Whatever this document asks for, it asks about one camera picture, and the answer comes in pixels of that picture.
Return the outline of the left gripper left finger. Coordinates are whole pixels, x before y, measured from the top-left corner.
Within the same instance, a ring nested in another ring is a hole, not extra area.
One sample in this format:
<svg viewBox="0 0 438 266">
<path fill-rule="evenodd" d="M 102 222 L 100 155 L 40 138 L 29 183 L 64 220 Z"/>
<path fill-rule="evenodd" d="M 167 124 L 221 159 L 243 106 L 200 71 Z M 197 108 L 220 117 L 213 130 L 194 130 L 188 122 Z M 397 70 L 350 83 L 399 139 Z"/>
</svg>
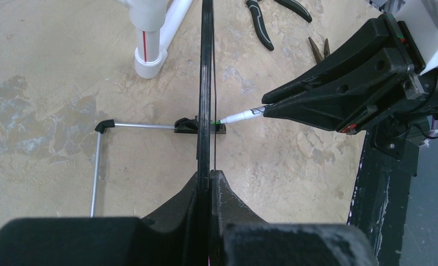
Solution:
<svg viewBox="0 0 438 266">
<path fill-rule="evenodd" d="M 184 265 L 197 178 L 143 218 L 19 218 L 0 229 L 0 265 Z"/>
</svg>

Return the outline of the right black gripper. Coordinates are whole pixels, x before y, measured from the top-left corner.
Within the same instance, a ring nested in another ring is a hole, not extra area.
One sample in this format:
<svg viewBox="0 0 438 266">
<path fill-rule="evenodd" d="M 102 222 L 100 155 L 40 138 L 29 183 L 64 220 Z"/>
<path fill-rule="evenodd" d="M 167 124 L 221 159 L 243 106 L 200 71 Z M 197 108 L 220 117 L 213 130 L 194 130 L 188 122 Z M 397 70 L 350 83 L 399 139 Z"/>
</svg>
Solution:
<svg viewBox="0 0 438 266">
<path fill-rule="evenodd" d="M 404 21 L 372 18 L 322 62 L 265 93 L 264 116 L 345 134 L 383 120 L 386 127 L 438 120 L 438 66 L 421 74 L 425 65 Z"/>
</svg>

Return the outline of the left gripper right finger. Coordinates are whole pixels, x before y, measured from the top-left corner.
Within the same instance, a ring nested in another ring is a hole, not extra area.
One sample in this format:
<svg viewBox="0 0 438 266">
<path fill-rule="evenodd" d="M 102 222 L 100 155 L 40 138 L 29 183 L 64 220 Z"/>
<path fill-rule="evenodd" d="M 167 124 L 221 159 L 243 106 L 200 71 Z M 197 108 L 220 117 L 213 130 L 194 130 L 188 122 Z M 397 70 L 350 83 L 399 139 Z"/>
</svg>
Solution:
<svg viewBox="0 0 438 266">
<path fill-rule="evenodd" d="M 211 265 L 376 265 L 371 245 L 354 226 L 268 223 L 212 171 Z"/>
</svg>

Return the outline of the small black-framed whiteboard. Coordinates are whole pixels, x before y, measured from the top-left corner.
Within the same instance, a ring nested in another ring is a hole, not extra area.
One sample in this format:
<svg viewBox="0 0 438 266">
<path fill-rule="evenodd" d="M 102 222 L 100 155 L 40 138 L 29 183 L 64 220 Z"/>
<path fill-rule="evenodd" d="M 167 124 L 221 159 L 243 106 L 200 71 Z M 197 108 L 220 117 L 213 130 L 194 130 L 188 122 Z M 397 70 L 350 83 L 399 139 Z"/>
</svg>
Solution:
<svg viewBox="0 0 438 266">
<path fill-rule="evenodd" d="M 142 219 L 112 218 L 120 234 L 103 265 L 218 265 L 221 237 L 217 217 L 219 184 L 216 134 L 225 127 L 212 121 L 216 112 L 213 2 L 203 1 L 201 20 L 200 93 L 198 118 L 177 122 L 178 132 L 195 126 L 197 172 L 183 189 Z"/>
</svg>

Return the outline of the white whiteboard marker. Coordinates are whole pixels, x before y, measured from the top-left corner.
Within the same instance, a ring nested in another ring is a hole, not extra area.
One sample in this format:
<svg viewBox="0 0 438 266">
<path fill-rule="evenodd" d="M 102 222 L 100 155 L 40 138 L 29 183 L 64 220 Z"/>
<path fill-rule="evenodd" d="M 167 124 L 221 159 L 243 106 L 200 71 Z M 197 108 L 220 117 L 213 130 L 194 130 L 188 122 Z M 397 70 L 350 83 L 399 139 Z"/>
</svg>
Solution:
<svg viewBox="0 0 438 266">
<path fill-rule="evenodd" d="M 230 124 L 242 120 L 254 119 L 256 117 L 263 116 L 264 111 L 269 107 L 269 105 L 260 106 L 257 108 L 252 108 L 245 110 L 243 112 L 239 112 L 230 116 L 227 116 L 223 119 L 212 122 L 213 125 L 223 125 Z"/>
</svg>

